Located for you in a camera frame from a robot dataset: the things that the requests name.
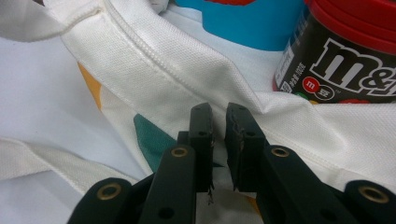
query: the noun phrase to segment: blue container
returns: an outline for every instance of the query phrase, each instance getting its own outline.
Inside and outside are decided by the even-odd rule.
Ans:
[[[283,50],[304,0],[177,0],[202,11],[206,31],[254,49]]]

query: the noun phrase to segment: black plastic part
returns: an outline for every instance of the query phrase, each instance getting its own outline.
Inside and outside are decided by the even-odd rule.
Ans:
[[[226,122],[225,145],[233,187],[244,192],[256,192],[261,152],[269,143],[244,106],[229,103]]]
[[[119,178],[97,182],[78,203],[68,223],[135,223],[152,179],[153,175],[150,175],[133,186]]]
[[[189,146],[196,153],[196,190],[208,192],[213,187],[213,115],[210,104],[200,104],[191,109]]]
[[[359,223],[293,150],[267,147],[261,166],[266,187],[259,205],[271,208],[259,207],[265,223]]]
[[[346,184],[343,202],[360,223],[396,223],[396,195],[367,180]]]
[[[195,223],[195,150],[165,150],[148,192],[139,224]]]

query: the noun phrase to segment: red cap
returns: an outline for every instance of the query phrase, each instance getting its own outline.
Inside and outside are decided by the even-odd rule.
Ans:
[[[391,0],[305,0],[312,15],[341,37],[396,55],[396,2]]]

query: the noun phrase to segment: metal grommet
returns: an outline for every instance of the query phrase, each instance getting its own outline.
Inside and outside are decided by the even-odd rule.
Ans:
[[[278,157],[288,157],[289,152],[286,149],[283,149],[281,147],[275,147],[271,149],[272,154],[278,156]]]
[[[176,147],[171,150],[171,153],[174,157],[185,157],[189,151],[184,147]]]
[[[119,183],[110,183],[99,188],[96,197],[98,199],[106,201],[117,197],[121,193],[121,185]]]
[[[360,186],[359,187],[359,193],[366,198],[367,200],[370,200],[374,203],[387,203],[389,202],[389,197],[387,194],[382,192],[379,189],[370,187],[370,186]]]

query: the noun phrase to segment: yellow fabric patch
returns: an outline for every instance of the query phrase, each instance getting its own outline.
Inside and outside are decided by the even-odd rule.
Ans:
[[[87,83],[88,89],[90,89],[90,92],[93,96],[93,99],[96,102],[96,105],[98,106],[99,109],[102,108],[102,103],[100,101],[100,90],[102,85],[96,81],[96,79],[93,78],[93,76],[91,76],[91,74],[87,71],[87,69],[85,69],[84,66],[82,66],[82,64],[78,64],[78,68],[81,71],[82,76],[85,79],[85,82]]]
[[[250,198],[250,197],[248,197],[248,196],[246,196],[246,197],[247,197],[248,202],[249,202],[249,203],[251,204],[251,206],[254,208],[254,210],[256,210],[257,214],[259,214],[259,215],[261,216],[262,214],[260,213],[259,207],[258,207],[257,204],[256,204],[256,199]]]

